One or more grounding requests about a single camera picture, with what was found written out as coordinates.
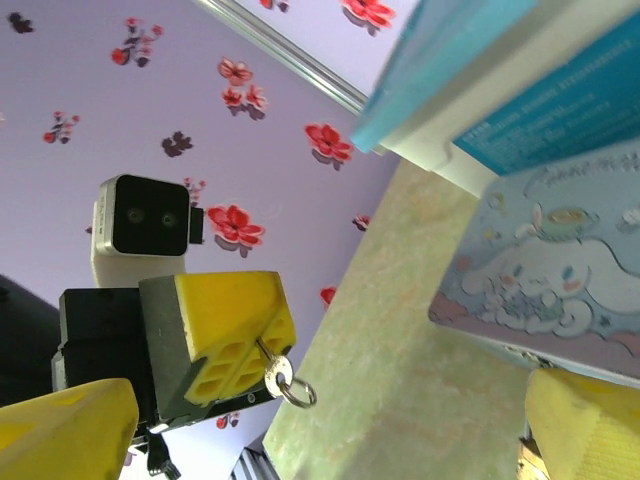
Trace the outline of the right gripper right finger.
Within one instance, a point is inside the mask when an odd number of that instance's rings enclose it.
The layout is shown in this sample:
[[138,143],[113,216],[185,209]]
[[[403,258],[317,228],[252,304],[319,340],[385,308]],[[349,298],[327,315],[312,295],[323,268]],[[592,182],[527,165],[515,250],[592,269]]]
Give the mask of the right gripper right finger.
[[530,377],[525,414],[551,479],[639,478],[639,391],[561,369]]

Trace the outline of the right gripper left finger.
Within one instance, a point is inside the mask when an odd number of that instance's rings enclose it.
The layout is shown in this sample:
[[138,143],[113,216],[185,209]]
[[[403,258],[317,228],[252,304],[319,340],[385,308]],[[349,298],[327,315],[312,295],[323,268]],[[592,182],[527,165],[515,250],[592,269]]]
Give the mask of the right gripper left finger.
[[1,409],[5,480],[117,479],[139,410],[124,378],[103,379]]

